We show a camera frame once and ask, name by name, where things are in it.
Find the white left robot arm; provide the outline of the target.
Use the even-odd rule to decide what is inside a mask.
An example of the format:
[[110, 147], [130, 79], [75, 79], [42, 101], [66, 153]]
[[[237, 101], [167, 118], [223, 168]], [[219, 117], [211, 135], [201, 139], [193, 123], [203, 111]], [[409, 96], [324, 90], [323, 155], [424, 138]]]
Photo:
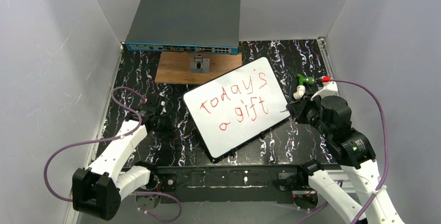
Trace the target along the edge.
[[173, 126], [164, 115], [165, 97], [157, 96], [144, 103], [135, 113], [129, 113], [118, 135], [88, 168], [79, 168], [73, 174], [73, 209], [91, 216], [111, 220], [121, 202], [136, 190], [157, 190], [162, 184], [157, 166], [139, 161], [123, 171], [123, 167], [137, 146], [154, 131], [173, 136]]

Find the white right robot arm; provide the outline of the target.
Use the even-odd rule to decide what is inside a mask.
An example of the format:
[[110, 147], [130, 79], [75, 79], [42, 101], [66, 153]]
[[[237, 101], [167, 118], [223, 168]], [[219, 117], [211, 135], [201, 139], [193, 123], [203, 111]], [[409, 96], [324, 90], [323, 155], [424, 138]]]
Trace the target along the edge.
[[278, 178], [280, 189], [309, 187], [335, 209], [345, 223], [403, 223], [380, 176], [376, 154], [368, 138], [352, 128], [352, 110], [338, 96], [306, 97], [287, 104], [286, 111], [301, 124], [308, 124], [325, 139], [328, 151], [355, 190], [356, 202], [333, 180], [324, 166], [310, 160], [296, 173]]

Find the white whiteboard black frame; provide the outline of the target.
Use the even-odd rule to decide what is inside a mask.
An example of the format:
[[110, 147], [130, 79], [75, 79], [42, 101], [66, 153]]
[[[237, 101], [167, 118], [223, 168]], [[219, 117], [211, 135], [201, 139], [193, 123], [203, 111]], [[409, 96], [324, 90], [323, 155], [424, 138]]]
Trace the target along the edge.
[[266, 57], [183, 94], [209, 156], [218, 160], [290, 116], [287, 99]]

